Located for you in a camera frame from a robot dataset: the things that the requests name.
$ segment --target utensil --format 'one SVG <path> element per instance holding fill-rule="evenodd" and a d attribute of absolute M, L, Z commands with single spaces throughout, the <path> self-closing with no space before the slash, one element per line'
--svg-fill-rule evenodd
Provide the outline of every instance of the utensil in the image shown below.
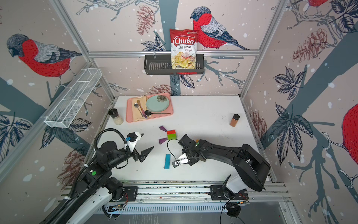
<path fill-rule="evenodd" d="M 152 113 L 150 110 L 144 111 L 145 115 L 150 116 L 151 114 L 170 114 L 170 113 Z"/>
<path fill-rule="evenodd" d="M 137 100 L 137 104 L 139 105 L 140 109 L 142 110 L 141 113 L 142 113 L 143 117 L 148 118 L 148 117 L 144 114 L 144 110 L 143 110 L 143 108 L 142 108 L 142 105 L 140 105 L 140 101 L 139 101 L 139 100 Z"/>
<path fill-rule="evenodd" d="M 140 111 L 139 105 L 137 103 L 134 104 L 134 107 L 137 108 L 139 110 L 140 114 L 142 115 L 142 117 L 144 117 L 143 114 L 142 114 L 142 111 Z"/>
<path fill-rule="evenodd" d="M 155 95 L 147 99 L 146 106 L 151 112 L 162 112 L 169 107 L 169 99 L 164 95 Z"/>

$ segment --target black lid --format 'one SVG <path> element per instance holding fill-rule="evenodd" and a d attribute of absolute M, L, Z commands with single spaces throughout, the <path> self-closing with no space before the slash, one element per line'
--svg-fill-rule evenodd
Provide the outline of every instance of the black lid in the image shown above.
<path fill-rule="evenodd" d="M 109 111 L 108 111 L 108 114 L 111 116 L 111 117 L 113 117 L 113 118 L 116 118 L 116 117 L 118 117 L 118 111 L 117 111 L 117 109 L 110 109 Z"/>
<path fill-rule="evenodd" d="M 232 116 L 232 118 L 235 119 L 235 120 L 238 120 L 238 119 L 240 119 L 240 115 L 234 114 L 234 116 Z"/>

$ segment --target salt shaker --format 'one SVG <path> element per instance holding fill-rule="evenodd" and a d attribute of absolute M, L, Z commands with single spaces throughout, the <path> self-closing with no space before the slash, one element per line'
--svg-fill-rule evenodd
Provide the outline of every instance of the salt shaker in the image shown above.
<path fill-rule="evenodd" d="M 110 109 L 108 114 L 113 118 L 113 121 L 116 125 L 123 123 L 123 118 L 118 114 L 117 109 Z"/>
<path fill-rule="evenodd" d="M 237 121 L 238 121 L 239 119 L 240 119 L 240 115 L 234 114 L 234 116 L 233 116 L 232 119 L 231 119 L 230 125 L 231 125 L 232 127 L 235 127 L 235 126 L 236 126 L 236 123 L 237 123 Z"/>

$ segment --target red block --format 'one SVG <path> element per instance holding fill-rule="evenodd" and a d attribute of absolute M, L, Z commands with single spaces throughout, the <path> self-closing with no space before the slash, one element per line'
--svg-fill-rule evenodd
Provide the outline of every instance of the red block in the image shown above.
<path fill-rule="evenodd" d="M 175 130 L 167 131 L 166 134 L 175 134 Z"/>

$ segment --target white table surface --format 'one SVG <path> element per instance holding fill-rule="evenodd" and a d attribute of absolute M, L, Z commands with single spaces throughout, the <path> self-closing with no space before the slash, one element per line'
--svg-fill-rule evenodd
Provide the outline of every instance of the white table surface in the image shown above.
<path fill-rule="evenodd" d="M 110 117 L 106 128 L 119 130 L 124 137 L 130 132 L 140 132 L 144 136 L 138 141 L 136 150 L 140 154 L 142 150 L 154 146 L 144 162 L 135 162 L 132 158 L 128 165 L 120 170 L 112 169 L 113 176 L 118 180 L 132 181 L 224 181 L 228 175 L 237 175 L 234 167 L 213 159 L 206 162 L 199 161 L 189 166 L 180 165 L 173 168 L 170 157 L 170 168 L 164 169 L 165 155 L 170 154 L 167 142 L 159 145 L 159 139 L 167 137 L 166 132 L 159 129 L 164 126 L 167 130 L 176 131 L 177 139 L 188 134 L 193 139 L 204 139 L 213 144 L 241 147 L 242 144 L 251 145 L 256 151 L 257 145 L 252 135 L 244 109 L 239 96 L 172 96 L 174 114 L 172 116 L 156 118 L 152 120 L 128 123 L 126 117 L 127 99 L 133 96 L 119 96 L 114 108 L 123 117 L 121 125 L 115 125 Z M 240 119 L 236 127 L 229 125 L 232 116 L 239 114 Z M 99 141 L 99 146 L 105 141 L 114 141 L 118 148 L 123 148 L 124 143 L 115 132 L 105 132 Z M 178 158 L 182 147 L 176 140 L 169 143 L 171 152 Z"/>

